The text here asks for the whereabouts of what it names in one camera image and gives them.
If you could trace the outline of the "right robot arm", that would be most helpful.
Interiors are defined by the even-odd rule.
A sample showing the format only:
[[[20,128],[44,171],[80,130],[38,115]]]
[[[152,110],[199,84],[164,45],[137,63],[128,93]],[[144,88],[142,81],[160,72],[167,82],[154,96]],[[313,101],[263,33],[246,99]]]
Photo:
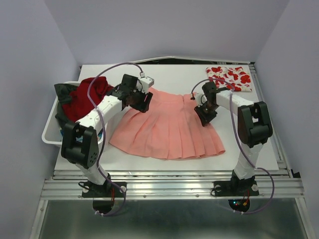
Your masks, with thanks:
[[[230,180],[213,182],[212,196],[231,197],[259,195],[255,170],[259,153],[273,135],[267,104],[252,102],[234,94],[235,87],[226,83],[218,88],[214,81],[202,81],[202,93],[191,92],[196,101],[194,108],[202,126],[207,126],[217,117],[217,109],[230,111],[232,127],[240,153]]]

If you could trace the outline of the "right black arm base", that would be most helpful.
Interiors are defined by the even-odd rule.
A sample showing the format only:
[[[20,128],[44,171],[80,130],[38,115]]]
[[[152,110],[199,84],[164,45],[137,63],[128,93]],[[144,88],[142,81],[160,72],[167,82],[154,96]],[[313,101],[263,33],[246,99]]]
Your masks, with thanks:
[[[253,190],[257,183],[232,183],[231,181],[214,181],[210,194],[215,197],[259,196],[258,188]]]

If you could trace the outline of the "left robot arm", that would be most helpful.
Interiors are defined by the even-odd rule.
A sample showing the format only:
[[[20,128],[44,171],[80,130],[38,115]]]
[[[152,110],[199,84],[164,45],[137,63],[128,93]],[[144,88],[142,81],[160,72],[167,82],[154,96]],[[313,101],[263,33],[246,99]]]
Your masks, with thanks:
[[[140,73],[140,77],[124,74],[122,81],[111,89],[98,105],[76,122],[67,123],[62,138],[61,156],[77,166],[87,177],[81,187],[99,196],[110,193],[114,183],[100,165],[103,146],[98,145],[98,133],[106,140],[107,122],[118,115],[125,107],[145,113],[153,97],[149,89],[154,79]]]

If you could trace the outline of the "pink skirt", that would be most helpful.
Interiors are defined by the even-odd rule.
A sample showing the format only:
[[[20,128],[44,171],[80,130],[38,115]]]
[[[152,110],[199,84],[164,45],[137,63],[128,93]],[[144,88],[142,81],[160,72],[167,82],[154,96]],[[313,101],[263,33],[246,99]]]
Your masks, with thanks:
[[[175,95],[150,89],[149,110],[128,110],[110,144],[131,155],[163,160],[205,158],[225,152],[215,128],[202,126],[189,94]]]

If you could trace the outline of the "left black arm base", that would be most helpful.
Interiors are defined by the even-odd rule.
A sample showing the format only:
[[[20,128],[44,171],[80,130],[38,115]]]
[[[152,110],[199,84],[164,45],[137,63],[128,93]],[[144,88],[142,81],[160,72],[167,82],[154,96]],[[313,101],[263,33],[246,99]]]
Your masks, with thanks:
[[[103,185],[80,181],[78,185],[82,188],[83,198],[124,198],[120,189],[107,181]]]

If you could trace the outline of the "red poppy print skirt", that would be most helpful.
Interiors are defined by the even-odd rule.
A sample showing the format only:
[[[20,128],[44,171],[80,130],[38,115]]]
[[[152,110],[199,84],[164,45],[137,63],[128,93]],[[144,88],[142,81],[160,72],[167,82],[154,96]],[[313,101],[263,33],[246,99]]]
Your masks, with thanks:
[[[229,85],[232,85],[236,92],[252,92],[250,73],[242,66],[207,67],[205,71],[208,79],[213,81],[217,88],[227,87],[231,89]]]

